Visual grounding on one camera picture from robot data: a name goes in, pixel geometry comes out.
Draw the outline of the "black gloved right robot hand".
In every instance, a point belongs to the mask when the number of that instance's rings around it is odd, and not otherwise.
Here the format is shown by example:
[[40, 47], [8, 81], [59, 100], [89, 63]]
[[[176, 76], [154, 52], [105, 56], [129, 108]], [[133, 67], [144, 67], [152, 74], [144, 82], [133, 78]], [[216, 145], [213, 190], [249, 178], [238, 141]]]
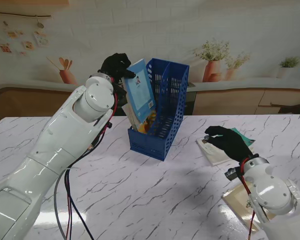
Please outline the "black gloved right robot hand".
[[209, 136], [206, 141], [223, 150], [230, 159], [241, 164], [246, 159], [254, 158], [254, 154], [242, 137], [232, 129], [210, 126], [205, 130], [205, 133]]

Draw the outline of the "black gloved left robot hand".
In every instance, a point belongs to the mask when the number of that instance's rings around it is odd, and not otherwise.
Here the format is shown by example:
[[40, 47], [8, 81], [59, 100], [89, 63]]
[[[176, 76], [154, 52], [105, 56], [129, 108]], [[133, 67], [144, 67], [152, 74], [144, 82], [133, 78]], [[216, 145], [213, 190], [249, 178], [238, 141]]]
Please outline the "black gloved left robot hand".
[[112, 77], [118, 83], [122, 78], [133, 79], [136, 76], [134, 72], [128, 70], [130, 65], [131, 61], [126, 53], [115, 53], [103, 61], [98, 72]]

